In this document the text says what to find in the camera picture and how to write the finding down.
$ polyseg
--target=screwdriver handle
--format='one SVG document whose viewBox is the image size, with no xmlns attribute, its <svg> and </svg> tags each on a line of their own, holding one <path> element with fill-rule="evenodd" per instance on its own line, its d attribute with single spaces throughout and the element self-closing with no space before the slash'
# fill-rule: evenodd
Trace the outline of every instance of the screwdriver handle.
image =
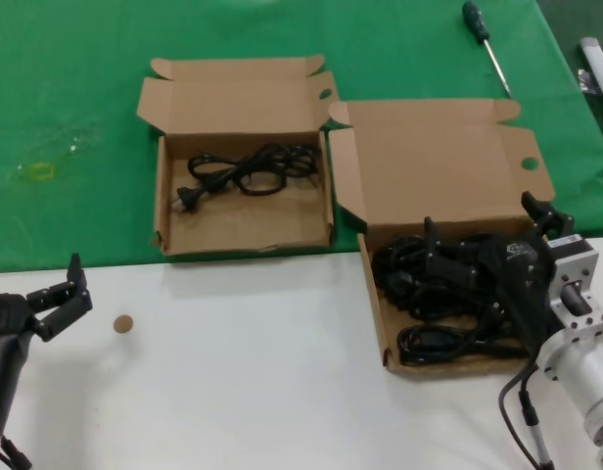
<svg viewBox="0 0 603 470">
<path fill-rule="evenodd" d="M 482 18 L 482 12 L 474 2 L 465 2 L 462 6 L 462 18 L 465 20 L 465 24 L 469 30 L 476 37 L 478 44 L 483 44 L 488 40 L 490 35 Z"/>
</svg>

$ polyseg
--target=green tablecloth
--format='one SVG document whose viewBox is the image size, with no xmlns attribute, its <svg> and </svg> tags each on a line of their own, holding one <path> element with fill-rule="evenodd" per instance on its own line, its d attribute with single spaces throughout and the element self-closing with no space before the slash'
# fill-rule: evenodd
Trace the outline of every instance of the green tablecloth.
<svg viewBox="0 0 603 470">
<path fill-rule="evenodd" d="M 461 4 L 0 0 L 0 271 L 65 266 L 73 251 L 88 266 L 163 261 L 150 244 L 156 145 L 135 115 L 152 58 L 323 53 L 345 100 L 503 98 Z M 559 209 L 603 235 L 603 138 L 540 10 L 481 7 Z M 337 221 L 334 249 L 354 250 Z"/>
</svg>

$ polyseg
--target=white table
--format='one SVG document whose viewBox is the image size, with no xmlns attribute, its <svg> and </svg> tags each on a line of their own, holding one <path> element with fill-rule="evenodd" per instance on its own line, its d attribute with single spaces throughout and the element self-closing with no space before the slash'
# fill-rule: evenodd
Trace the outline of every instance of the white table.
<svg viewBox="0 0 603 470">
<path fill-rule="evenodd" d="M 603 304 L 603 240 L 594 246 Z M 0 292 L 64 276 L 0 274 Z M 33 340 L 8 422 L 35 469 L 529 468 L 497 409 L 508 376 L 383 369 L 358 254 L 87 276 L 94 310 Z M 125 335 L 121 314 L 135 322 Z M 557 469 L 595 468 L 562 388 L 539 375 L 531 390 Z M 525 436 L 516 394 L 508 404 Z"/>
</svg>

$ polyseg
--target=open cardboard box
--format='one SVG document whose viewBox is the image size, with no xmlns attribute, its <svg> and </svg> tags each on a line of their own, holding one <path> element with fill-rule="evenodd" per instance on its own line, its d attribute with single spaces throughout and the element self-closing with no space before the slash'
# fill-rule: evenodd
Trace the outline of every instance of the open cardboard box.
<svg viewBox="0 0 603 470">
<path fill-rule="evenodd" d="M 323 65 L 322 56 L 152 61 L 161 78 L 145 78 L 137 114 L 165 134 L 155 205 L 156 242 L 165 255 L 330 245 L 332 190 L 320 127 L 338 93 Z M 196 186 L 187 170 L 191 157 L 247 157 L 271 142 L 318 147 L 319 174 L 288 178 L 271 196 L 249 197 L 234 187 L 205 196 L 196 212 L 171 210 L 178 187 Z"/>
<path fill-rule="evenodd" d="M 423 235 L 426 216 L 446 238 L 526 228 L 521 193 L 551 200 L 554 189 L 532 132 L 501 124 L 519 113 L 510 100 L 330 106 L 331 118 L 350 126 L 329 133 L 335 192 L 338 203 L 367 224 L 358 240 L 382 361 L 392 372 L 489 372 L 518 364 L 464 356 L 446 364 L 402 365 L 397 334 L 419 322 L 376 289 L 370 259 L 399 235 Z M 464 321 L 447 324 L 464 327 Z"/>
</svg>

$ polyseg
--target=box lid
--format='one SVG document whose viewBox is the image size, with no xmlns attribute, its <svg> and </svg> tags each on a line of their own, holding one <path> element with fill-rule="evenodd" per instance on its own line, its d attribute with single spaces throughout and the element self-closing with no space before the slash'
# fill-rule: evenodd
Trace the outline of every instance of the box lid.
<svg viewBox="0 0 603 470">
<path fill-rule="evenodd" d="M 323 56 L 282 59 L 154 59 L 137 114 L 167 134 L 317 130 L 338 101 Z"/>
<path fill-rule="evenodd" d="M 554 189 L 510 100 L 337 102 L 329 134 L 341 206 L 369 226 L 525 216 L 521 193 Z"/>
</svg>

